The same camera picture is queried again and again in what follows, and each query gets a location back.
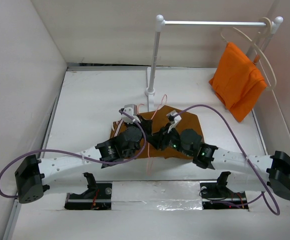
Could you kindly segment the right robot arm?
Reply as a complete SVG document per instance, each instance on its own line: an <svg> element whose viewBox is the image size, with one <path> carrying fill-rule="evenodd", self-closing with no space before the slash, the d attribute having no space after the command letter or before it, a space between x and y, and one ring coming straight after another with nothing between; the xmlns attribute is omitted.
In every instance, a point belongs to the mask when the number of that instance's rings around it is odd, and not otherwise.
<svg viewBox="0 0 290 240"><path fill-rule="evenodd" d="M245 157L203 143L202 136L191 128L177 132L169 124L147 136L147 141L157 150L171 148L191 157L202 169L220 170L216 191L222 197L245 191L264 192L269 188L278 197L290 201L290 156L283 151Z"/></svg>

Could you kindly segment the brown trousers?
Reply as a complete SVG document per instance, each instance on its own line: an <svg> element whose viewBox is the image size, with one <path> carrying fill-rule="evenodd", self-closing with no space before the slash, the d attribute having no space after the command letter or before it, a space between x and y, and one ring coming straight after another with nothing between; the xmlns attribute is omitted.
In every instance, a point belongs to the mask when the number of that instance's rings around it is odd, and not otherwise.
<svg viewBox="0 0 290 240"><path fill-rule="evenodd" d="M150 112L141 112L139 113L145 120L153 120L152 123L152 133L158 132L160 128L164 127L169 121L167 118L167 114L172 112L173 110L180 112L180 109L164 105L161 107L152 118L155 111ZM201 128L201 124L197 115L189 112L185 112L181 115L180 123L175 127L177 132L181 134L182 131L185 129L193 129L198 135L202 136L202 141L204 141L204 135ZM190 160L192 159L189 156L186 156L175 149L170 147L166 148L165 150L156 150L152 145L150 145L148 150L148 144L145 147L145 150L137 157L137 159L145 159L147 157L151 158L177 158L177 159L184 159Z"/></svg>

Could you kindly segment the pink wire hanger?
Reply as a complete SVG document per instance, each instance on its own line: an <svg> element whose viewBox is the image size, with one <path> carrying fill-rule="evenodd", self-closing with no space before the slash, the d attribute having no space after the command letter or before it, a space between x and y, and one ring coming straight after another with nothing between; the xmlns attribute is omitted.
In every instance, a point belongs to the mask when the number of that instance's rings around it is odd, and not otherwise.
<svg viewBox="0 0 290 240"><path fill-rule="evenodd" d="M161 102L160 104L157 106L157 108L155 109L155 111L153 112L152 116L151 116L151 120L154 119L155 115L157 114L158 110L160 108L162 108L168 101L168 95L167 94L164 94L163 97L161 98ZM150 154L150 148L151 148L151 145L152 143L156 144L155 140L153 139L153 137L151 136L150 137L150 141L148 142L147 144L147 163L146 163L146 174L148 176L151 175L151 170L152 170L152 167L153 167L153 160L151 160L151 154Z"/></svg>

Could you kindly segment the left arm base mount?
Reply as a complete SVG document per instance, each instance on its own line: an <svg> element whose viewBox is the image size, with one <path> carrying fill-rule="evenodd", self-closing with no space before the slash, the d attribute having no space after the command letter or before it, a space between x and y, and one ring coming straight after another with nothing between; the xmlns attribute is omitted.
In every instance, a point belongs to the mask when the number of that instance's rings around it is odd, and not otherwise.
<svg viewBox="0 0 290 240"><path fill-rule="evenodd" d="M85 172L87 190L81 194L67 193L66 210L107 211L112 209L112 181L96 181L92 173Z"/></svg>

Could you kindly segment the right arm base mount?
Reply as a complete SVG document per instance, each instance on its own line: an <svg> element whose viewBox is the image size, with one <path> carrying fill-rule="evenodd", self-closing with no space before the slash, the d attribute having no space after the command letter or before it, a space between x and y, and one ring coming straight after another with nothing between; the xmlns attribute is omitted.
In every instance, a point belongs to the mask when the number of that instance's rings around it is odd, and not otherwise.
<svg viewBox="0 0 290 240"><path fill-rule="evenodd" d="M199 196L204 210L249 209L245 192L235 193L227 188L230 174L225 171L217 180L200 182Z"/></svg>

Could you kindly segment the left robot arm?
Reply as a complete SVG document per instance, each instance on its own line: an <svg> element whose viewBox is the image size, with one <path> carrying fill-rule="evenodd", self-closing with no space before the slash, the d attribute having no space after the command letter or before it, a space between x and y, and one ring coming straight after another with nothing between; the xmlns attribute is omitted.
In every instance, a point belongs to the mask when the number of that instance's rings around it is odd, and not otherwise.
<svg viewBox="0 0 290 240"><path fill-rule="evenodd" d="M72 174L86 178L80 184L79 192L85 198L92 198L98 191L91 172L92 164L107 168L137 159L145 148L141 142L151 138L152 125L152 120L139 117L137 121L127 123L126 129L119 135L79 153L62 151L62 156L56 158L37 158L35 153L25 154L14 173L18 201L21 204L35 202L56 189L52 184Z"/></svg>

